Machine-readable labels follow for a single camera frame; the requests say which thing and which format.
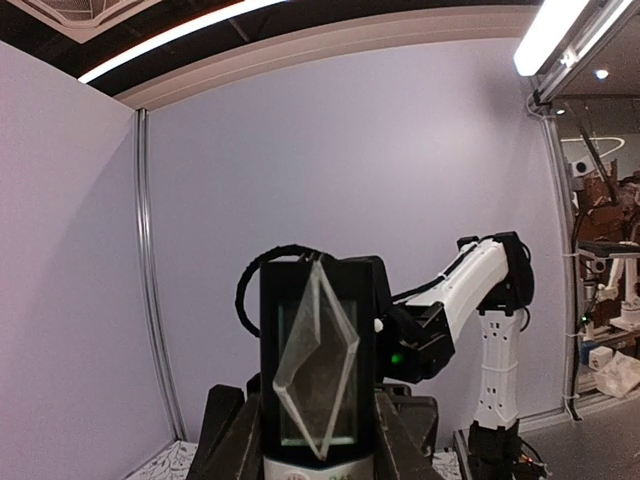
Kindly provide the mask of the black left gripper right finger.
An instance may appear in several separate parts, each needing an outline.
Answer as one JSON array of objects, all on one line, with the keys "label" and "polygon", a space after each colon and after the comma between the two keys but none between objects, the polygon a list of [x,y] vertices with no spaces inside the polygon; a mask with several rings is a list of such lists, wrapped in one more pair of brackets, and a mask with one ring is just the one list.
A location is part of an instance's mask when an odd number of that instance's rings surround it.
[{"label": "black left gripper right finger", "polygon": [[431,396],[398,396],[377,392],[376,479],[439,479],[433,456],[439,422]]}]

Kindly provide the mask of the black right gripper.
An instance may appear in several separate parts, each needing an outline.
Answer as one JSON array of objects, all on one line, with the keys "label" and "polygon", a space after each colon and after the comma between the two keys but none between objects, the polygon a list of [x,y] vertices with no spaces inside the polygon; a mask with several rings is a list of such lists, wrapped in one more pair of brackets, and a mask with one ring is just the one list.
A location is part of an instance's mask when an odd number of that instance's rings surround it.
[{"label": "black right gripper", "polygon": [[444,304],[394,304],[376,334],[376,381],[418,384],[434,378],[455,353]]}]

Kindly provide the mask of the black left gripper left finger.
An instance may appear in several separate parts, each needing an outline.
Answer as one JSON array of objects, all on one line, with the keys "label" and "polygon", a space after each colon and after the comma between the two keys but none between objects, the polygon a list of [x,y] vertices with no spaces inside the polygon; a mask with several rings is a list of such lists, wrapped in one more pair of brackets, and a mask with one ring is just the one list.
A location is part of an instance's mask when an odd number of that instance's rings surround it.
[{"label": "black left gripper left finger", "polygon": [[238,387],[209,390],[188,479],[262,478],[261,395]]}]

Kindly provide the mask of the white slim remote control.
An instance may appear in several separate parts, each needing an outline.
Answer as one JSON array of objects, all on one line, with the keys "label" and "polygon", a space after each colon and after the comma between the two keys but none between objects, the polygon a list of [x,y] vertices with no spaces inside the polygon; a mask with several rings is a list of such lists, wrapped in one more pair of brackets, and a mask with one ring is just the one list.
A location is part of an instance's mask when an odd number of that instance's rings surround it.
[{"label": "white slim remote control", "polygon": [[374,478],[371,264],[271,262],[259,280],[265,478]]}]

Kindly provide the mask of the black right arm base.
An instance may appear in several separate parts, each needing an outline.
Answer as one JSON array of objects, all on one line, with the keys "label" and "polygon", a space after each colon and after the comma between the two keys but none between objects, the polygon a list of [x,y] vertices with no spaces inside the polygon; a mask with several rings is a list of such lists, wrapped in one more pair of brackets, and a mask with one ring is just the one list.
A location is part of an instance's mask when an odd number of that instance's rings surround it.
[{"label": "black right arm base", "polygon": [[457,430],[453,446],[463,479],[548,479],[539,453],[519,435],[519,421],[497,430],[473,422],[469,431]]}]

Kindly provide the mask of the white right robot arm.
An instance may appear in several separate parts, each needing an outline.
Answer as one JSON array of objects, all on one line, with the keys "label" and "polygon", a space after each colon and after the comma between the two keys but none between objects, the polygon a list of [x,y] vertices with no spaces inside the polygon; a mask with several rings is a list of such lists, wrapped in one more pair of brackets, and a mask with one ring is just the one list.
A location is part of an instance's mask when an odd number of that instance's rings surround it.
[{"label": "white right robot arm", "polygon": [[436,377],[456,352],[468,320],[481,332],[481,387],[472,428],[515,434],[519,337],[535,289],[531,253],[514,231],[463,237],[434,279],[392,295],[376,320],[376,375],[418,384]]}]

